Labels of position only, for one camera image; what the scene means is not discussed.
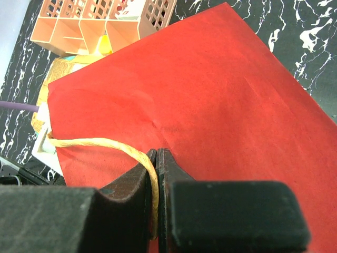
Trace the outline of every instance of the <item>peach plastic organizer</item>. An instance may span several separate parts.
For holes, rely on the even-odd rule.
[[[176,0],[44,0],[31,41],[60,56],[120,50],[168,26]]]

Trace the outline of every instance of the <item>red cardboard sheet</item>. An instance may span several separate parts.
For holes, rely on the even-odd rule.
[[[337,127],[243,20],[220,5],[49,86],[56,139],[170,148],[196,180],[278,180],[295,192],[311,250],[337,250]],[[58,148],[69,186],[102,187],[136,163]]]

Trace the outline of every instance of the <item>yellow object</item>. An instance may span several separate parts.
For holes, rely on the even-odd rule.
[[[100,41],[100,45],[98,47],[98,51],[101,54],[111,54],[112,53],[109,37],[107,35],[103,35],[101,37],[101,41]]]
[[[53,139],[53,134],[50,132],[47,135],[50,143],[59,148],[66,148],[76,145],[81,146],[100,146],[118,149],[130,157],[139,162],[142,166],[146,168],[150,175],[151,181],[151,189],[152,189],[152,229],[151,229],[151,239],[154,240],[157,238],[157,230],[158,230],[158,205],[159,205],[159,186],[158,186],[158,177],[157,173],[152,165],[152,162],[147,157],[147,155],[135,148],[120,143],[118,141],[113,141],[106,138],[90,138],[90,139],[74,139],[74,140],[57,140]]]

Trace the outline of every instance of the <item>twine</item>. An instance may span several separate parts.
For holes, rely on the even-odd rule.
[[[135,148],[120,143],[118,141],[113,141],[106,138],[90,138],[90,139],[74,139],[74,140],[57,140],[53,138],[52,132],[47,135],[50,143],[58,148],[66,148],[76,145],[81,146],[100,146],[118,149],[130,157],[135,159],[141,165],[143,165],[150,175],[151,189],[152,189],[152,229],[151,229],[151,239],[154,240],[157,238],[157,229],[158,229],[158,204],[159,204],[159,187],[158,187],[158,178],[157,173],[147,155]]]

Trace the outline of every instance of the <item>table surface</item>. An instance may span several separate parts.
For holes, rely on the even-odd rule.
[[[214,7],[219,0],[178,0],[171,23]],[[336,0],[228,0],[234,10],[337,122],[337,1]],[[42,0],[31,0],[8,65],[0,100],[35,104],[53,53],[32,43]],[[0,154],[20,164],[31,158],[36,134],[32,114],[0,109]],[[51,179],[46,168],[40,171]]]

